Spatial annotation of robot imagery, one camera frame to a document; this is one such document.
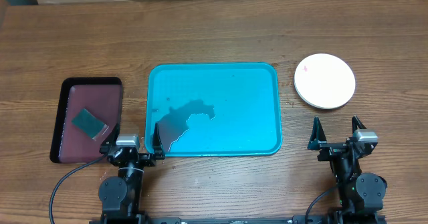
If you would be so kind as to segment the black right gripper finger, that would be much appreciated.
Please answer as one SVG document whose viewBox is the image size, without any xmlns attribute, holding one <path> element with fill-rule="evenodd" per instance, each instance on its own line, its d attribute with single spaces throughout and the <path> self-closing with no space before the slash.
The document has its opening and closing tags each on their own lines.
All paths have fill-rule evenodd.
<svg viewBox="0 0 428 224">
<path fill-rule="evenodd" d="M 365 125 L 360 121 L 357 115 L 352 117 L 352 133 L 355 133 L 357 130 L 366 129 Z"/>
<path fill-rule="evenodd" d="M 323 144 L 327 143 L 327 139 L 322 128 L 320 119 L 318 116 L 314 118 L 313 128 L 311 137 L 308 143 L 308 150 L 320 150 Z"/>
</svg>

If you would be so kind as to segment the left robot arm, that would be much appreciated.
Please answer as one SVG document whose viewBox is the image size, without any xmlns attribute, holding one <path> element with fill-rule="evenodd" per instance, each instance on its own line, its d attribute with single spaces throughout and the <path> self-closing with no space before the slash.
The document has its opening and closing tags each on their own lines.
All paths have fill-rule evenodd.
<svg viewBox="0 0 428 224">
<path fill-rule="evenodd" d="M 158 124 L 154 126 L 152 153 L 140 153 L 138 137 L 120 135 L 119 125 L 113 128 L 100 146 L 101 157 L 79 166 L 65 174 L 55 185 L 49 199 L 49 221 L 54 223 L 54 197 L 60 185 L 72 174 L 101 160 L 107 160 L 118 168 L 115 177 L 105 179 L 98 189 L 102 203 L 102 214 L 98 223 L 150 223 L 147 214 L 140 210 L 140 194 L 145 167 L 156 166 L 158 160 L 165 159 Z"/>
</svg>

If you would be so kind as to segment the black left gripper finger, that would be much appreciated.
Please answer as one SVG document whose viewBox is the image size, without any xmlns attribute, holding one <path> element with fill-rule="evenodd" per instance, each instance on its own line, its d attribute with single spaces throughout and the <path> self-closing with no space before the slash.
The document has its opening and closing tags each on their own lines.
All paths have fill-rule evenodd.
<svg viewBox="0 0 428 224">
<path fill-rule="evenodd" d="M 115 145 L 119 134 L 120 134 L 120 124 L 117 123 L 112 129 L 111 133 L 105 139 L 105 145 L 106 146 Z"/>
<path fill-rule="evenodd" d="M 152 148 L 153 148 L 154 157 L 156 159 L 165 158 L 165 151 L 161 142 L 158 123 L 156 123 L 154 126 L 154 134 L 152 136 Z"/>
</svg>

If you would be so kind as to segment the green scrubbing sponge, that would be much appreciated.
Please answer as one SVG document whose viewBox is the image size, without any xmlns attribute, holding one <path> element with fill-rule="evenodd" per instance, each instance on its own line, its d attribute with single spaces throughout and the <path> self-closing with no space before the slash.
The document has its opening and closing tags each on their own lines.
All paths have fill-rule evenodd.
<svg viewBox="0 0 428 224">
<path fill-rule="evenodd" d="M 86 108 L 81 109 L 76 116 L 72 119 L 72 124 L 84 132 L 92 140 L 96 140 L 99 136 L 103 135 L 108 125 L 95 117 Z"/>
</svg>

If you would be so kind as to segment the white pink plate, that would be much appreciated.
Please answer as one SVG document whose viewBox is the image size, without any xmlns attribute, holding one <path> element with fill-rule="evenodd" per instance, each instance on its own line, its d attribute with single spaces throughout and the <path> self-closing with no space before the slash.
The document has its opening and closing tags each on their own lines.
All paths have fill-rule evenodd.
<svg viewBox="0 0 428 224">
<path fill-rule="evenodd" d="M 344 60 L 327 53 L 315 53 L 297 65 L 294 87 L 307 104 L 329 110 L 345 105 L 353 97 L 356 78 Z"/>
</svg>

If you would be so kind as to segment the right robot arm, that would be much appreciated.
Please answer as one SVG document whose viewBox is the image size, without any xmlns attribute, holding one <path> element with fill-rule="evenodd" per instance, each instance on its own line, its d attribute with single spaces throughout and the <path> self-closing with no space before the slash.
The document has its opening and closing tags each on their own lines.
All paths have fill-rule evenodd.
<svg viewBox="0 0 428 224">
<path fill-rule="evenodd" d="M 369 130 L 357 116 L 352 117 L 352 136 L 344 142 L 329 143 L 319 117 L 314 118 L 309 150 L 319 152 L 317 159 L 330 164 L 335 185 L 316 197 L 304 215 L 305 223 L 385 223 L 377 212 L 383 209 L 387 190 L 384 178 L 363 173 L 359 160 L 370 155 L 378 144 L 378 136 Z M 339 207 L 329 208 L 323 216 L 311 215 L 314 205 L 326 195 L 337 191 Z"/>
</svg>

